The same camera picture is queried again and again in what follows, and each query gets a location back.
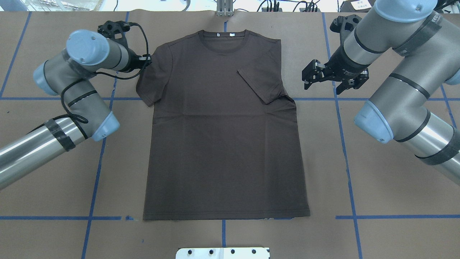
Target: white label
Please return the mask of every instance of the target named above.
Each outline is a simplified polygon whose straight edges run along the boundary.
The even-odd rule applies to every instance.
[[[354,1],[351,2],[351,5],[355,10],[368,9],[372,7],[368,0]]]

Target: black t-shirt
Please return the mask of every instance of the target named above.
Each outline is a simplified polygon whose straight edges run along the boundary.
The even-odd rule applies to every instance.
[[[199,31],[159,46],[136,90],[155,104],[144,220],[310,215],[280,40]]]

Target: folded sleeve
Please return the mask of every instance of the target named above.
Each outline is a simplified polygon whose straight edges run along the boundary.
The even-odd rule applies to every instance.
[[[152,64],[141,72],[136,92],[146,105],[152,106],[161,99],[171,76],[173,56],[169,46],[163,44],[152,55]]]
[[[281,79],[281,40],[238,69],[238,73],[265,104],[287,95]]]

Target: light blue joint cap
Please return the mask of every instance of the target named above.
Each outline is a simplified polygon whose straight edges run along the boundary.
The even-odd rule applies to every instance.
[[[102,124],[99,126],[98,130],[96,130],[96,132],[94,132],[94,134],[91,136],[91,138],[94,141],[100,141],[108,135],[117,131],[119,127],[120,123],[115,118],[114,113],[110,112],[105,118],[105,120],[102,122]]]
[[[37,69],[34,71],[34,81],[40,89],[45,91],[45,93],[49,95],[58,95],[53,89],[51,89],[50,85],[46,81],[45,78],[45,63],[41,64]]]
[[[377,0],[373,8],[387,20],[412,23],[427,18],[436,4],[437,0]]]
[[[448,85],[456,85],[460,83],[460,70],[455,73],[455,75],[449,79],[446,80],[445,82]]]
[[[69,56],[81,65],[100,64],[110,52],[109,42],[104,36],[86,29],[72,32],[66,48]]]
[[[369,100],[355,116],[355,124],[381,143],[388,143],[394,137],[383,114]]]

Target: black hole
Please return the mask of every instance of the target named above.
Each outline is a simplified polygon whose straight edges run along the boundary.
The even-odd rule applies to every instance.
[[[345,23],[344,29],[347,31],[353,31],[355,27],[351,23]]]

